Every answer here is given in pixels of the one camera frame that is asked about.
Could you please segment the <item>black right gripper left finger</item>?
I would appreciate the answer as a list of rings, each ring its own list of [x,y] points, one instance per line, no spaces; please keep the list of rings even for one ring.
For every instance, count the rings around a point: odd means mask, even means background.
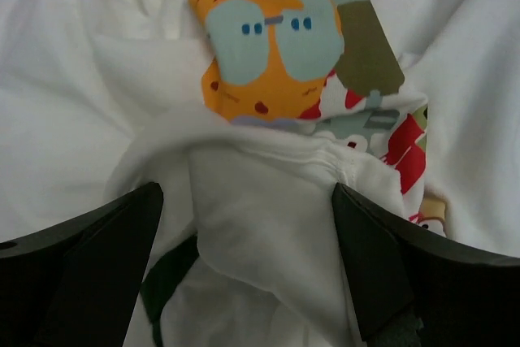
[[[3,346],[121,346],[163,208],[148,183],[1,244]]]

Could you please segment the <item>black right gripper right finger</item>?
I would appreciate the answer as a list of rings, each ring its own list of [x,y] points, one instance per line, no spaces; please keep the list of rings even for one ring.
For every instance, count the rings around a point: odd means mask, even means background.
[[[518,345],[517,258],[430,232],[343,184],[331,204],[367,345]]]

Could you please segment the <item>white t-shirt green trim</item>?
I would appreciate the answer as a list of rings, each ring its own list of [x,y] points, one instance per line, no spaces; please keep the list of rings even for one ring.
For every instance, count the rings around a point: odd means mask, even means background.
[[[323,138],[166,115],[106,185],[146,182],[161,221],[127,346],[359,346],[331,195],[346,184],[405,214],[396,170]]]

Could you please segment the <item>white t-shirt cartoon print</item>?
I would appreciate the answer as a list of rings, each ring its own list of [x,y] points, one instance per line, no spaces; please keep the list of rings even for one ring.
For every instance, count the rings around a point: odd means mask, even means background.
[[[112,200],[155,120],[323,138],[396,170],[406,218],[448,207],[449,237],[519,253],[519,0],[460,0],[405,83],[350,104],[332,0],[1,0],[1,238]]]

